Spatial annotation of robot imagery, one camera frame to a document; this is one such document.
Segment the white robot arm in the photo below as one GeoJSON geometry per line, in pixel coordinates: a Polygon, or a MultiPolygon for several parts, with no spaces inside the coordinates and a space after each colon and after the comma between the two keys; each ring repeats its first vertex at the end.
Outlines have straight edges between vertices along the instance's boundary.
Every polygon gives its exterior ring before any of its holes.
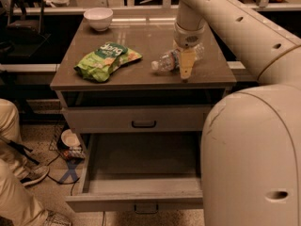
{"type": "Polygon", "coordinates": [[[205,20],[256,78],[223,98],[201,138],[206,226],[301,226],[300,39],[237,0],[180,0],[183,30],[205,20]]]}

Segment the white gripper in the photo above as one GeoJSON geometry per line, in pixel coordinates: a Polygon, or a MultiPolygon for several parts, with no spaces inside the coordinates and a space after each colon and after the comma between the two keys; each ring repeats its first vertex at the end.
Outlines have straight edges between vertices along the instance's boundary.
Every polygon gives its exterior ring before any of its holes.
{"type": "Polygon", "coordinates": [[[181,28],[178,24],[174,25],[174,41],[179,47],[183,48],[180,51],[180,75],[182,80],[186,80],[191,76],[196,59],[196,52],[192,47],[200,43],[203,32],[203,26],[190,31],[181,28]]]}

